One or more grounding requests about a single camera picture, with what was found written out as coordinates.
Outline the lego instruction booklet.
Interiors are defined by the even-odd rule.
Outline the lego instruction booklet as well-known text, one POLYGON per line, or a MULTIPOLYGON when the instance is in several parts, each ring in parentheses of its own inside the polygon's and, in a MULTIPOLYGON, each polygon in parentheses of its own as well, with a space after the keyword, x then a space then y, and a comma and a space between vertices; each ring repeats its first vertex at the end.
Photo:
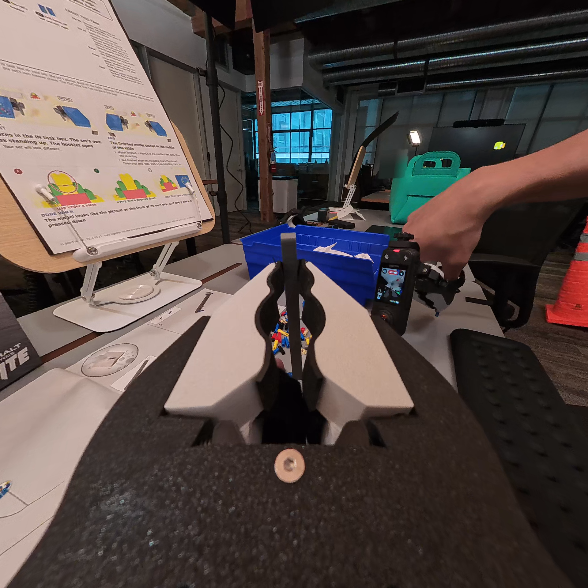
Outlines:
POLYGON ((51 523, 97 427, 130 383, 231 296, 202 290, 1 402, 1 584, 51 523))

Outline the long grey lego beam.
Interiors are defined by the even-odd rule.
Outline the long grey lego beam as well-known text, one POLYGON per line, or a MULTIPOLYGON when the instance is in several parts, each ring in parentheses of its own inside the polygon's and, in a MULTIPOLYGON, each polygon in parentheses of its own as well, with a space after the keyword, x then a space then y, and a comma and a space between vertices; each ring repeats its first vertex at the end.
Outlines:
POLYGON ((281 246, 292 377, 296 380, 302 380, 303 367, 298 286, 299 260, 296 253, 296 233, 281 234, 281 246))

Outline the wooden post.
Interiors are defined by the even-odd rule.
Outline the wooden post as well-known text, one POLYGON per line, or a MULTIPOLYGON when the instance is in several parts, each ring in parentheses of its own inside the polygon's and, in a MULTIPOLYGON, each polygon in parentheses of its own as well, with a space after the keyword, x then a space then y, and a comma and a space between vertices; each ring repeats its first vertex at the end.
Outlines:
POLYGON ((259 198, 261 220, 271 223, 273 212, 273 184, 270 171, 270 154, 273 148, 272 117, 270 106, 270 40, 269 31, 253 24, 255 91, 257 103, 259 146, 259 198))

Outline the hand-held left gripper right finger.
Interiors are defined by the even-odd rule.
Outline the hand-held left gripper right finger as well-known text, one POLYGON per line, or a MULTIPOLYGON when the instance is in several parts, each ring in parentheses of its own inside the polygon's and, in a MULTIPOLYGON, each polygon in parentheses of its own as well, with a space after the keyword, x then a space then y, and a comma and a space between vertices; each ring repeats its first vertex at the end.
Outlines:
POLYGON ((302 321, 312 339, 303 397, 333 445, 346 423, 408 414, 413 401, 368 311, 311 262, 300 261, 302 321))

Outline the black mesh office chair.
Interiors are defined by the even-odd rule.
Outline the black mesh office chair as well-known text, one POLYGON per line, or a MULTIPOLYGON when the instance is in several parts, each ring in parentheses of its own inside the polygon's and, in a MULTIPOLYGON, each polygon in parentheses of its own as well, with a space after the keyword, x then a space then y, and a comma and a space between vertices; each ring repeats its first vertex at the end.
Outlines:
POLYGON ((504 330, 528 322, 541 267, 586 206, 586 198, 523 203, 497 210, 484 223, 469 266, 494 291, 491 308, 504 330))

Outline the white cabinet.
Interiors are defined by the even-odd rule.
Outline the white cabinet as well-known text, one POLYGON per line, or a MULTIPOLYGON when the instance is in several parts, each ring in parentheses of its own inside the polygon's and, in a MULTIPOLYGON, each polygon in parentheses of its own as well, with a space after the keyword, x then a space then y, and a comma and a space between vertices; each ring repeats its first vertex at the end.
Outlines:
POLYGON ((298 178, 273 178, 273 212, 284 214, 298 208, 298 178))

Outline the silver air duct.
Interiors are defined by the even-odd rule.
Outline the silver air duct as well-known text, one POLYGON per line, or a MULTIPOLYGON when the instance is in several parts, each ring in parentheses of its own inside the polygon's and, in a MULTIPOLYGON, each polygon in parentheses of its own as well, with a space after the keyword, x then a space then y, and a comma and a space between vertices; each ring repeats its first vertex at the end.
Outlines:
POLYGON ((387 82, 587 53, 587 9, 358 47, 313 51, 327 86, 387 82))

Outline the teal felt bag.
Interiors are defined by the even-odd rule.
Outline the teal felt bag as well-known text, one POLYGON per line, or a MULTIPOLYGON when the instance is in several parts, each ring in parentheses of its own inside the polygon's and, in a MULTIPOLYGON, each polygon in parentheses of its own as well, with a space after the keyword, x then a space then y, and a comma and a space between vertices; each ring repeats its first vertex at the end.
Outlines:
POLYGON ((391 222, 405 224, 412 212, 470 173, 470 168, 460 165, 460 156, 453 151, 426 152, 411 158, 401 176, 392 181, 391 222))

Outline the orange traffic cone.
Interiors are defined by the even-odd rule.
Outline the orange traffic cone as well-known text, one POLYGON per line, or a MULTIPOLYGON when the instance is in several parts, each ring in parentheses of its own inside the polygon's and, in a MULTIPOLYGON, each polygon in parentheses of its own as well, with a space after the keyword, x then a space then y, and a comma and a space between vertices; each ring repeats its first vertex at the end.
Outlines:
POLYGON ((587 224, 555 304, 546 305, 549 323, 587 327, 587 224))

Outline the pile of small lego pieces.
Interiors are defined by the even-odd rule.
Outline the pile of small lego pieces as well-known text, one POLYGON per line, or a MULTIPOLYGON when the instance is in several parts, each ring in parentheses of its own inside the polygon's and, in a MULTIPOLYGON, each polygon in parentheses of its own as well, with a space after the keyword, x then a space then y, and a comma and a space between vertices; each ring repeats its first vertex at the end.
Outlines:
MULTIPOLYGON (((279 319, 274 330, 270 333, 271 347, 273 354, 286 354, 286 350, 290 349, 290 331, 288 312, 285 306, 279 306, 279 319)), ((300 345, 302 356, 307 355, 307 350, 312 340, 311 331, 301 322, 299 327, 300 345)))

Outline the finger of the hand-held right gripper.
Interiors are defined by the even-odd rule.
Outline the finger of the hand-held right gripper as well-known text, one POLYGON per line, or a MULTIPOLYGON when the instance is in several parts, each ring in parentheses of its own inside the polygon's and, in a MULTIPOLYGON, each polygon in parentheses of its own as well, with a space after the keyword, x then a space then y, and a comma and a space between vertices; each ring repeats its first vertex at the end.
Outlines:
POLYGON ((433 311, 443 312, 451 305, 455 292, 414 292, 413 300, 422 303, 433 311))

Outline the black wall monitor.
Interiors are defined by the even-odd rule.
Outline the black wall monitor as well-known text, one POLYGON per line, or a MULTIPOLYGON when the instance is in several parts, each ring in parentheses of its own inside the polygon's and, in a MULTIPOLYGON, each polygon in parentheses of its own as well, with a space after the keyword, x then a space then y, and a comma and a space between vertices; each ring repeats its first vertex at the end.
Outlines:
POLYGON ((437 127, 432 130, 428 151, 452 151, 460 157, 461 168, 475 170, 512 160, 526 125, 437 127))

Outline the printed instruction sheet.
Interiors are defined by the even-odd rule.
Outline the printed instruction sheet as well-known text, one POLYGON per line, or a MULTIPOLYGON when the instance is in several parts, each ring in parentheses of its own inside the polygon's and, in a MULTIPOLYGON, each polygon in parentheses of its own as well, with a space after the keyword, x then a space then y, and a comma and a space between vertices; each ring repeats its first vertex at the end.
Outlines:
POLYGON ((52 254, 213 217, 109 1, 1 1, 1 175, 52 254))

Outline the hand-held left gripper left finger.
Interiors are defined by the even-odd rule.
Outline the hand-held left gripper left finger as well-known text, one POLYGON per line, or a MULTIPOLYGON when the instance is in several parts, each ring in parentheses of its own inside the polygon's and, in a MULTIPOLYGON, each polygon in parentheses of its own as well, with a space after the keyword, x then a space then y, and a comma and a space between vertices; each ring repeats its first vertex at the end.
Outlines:
POLYGON ((261 443, 286 383, 270 343, 283 293, 281 263, 271 263, 209 318, 165 403, 170 416, 228 421, 247 443, 261 443))

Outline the blue plastic bin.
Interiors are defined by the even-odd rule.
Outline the blue plastic bin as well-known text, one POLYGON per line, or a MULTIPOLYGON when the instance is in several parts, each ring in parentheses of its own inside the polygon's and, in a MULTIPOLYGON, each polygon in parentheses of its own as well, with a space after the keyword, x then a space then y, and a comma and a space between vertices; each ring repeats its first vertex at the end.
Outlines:
POLYGON ((250 279, 269 264, 282 261, 281 234, 290 232, 296 233, 298 259, 313 263, 361 305, 374 298, 381 256, 390 240, 385 234, 281 224, 241 239, 250 279), (313 251, 335 242, 336 250, 352 256, 368 254, 373 263, 313 251))

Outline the lego set box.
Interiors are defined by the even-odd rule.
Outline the lego set box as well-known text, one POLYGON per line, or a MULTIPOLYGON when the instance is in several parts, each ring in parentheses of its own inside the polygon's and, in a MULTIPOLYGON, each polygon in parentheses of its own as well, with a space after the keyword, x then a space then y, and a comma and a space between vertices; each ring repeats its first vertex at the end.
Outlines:
POLYGON ((1 296, 1 390, 40 365, 40 356, 1 296))

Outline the person's right hand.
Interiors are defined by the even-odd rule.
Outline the person's right hand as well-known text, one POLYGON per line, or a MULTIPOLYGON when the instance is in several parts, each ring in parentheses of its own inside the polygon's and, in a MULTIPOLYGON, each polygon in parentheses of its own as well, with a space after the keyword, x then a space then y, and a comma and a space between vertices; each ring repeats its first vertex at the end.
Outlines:
POLYGON ((404 232, 412 234, 423 262, 440 262, 445 278, 459 277, 496 209, 491 174, 478 169, 412 212, 404 232))

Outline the black metal pole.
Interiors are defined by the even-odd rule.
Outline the black metal pole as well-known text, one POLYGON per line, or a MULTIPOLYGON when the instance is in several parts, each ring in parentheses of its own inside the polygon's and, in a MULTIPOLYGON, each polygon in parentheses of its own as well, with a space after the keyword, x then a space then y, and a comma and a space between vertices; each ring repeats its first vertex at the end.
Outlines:
POLYGON ((214 29, 212 18, 204 13, 205 39, 207 49, 207 85, 209 88, 210 113, 212 117, 212 135, 215 150, 215 163, 217 170, 217 201, 219 204, 220 225, 224 244, 231 242, 228 217, 228 199, 226 182, 224 178, 224 158, 222 151, 222 129, 219 115, 218 77, 215 60, 214 29))

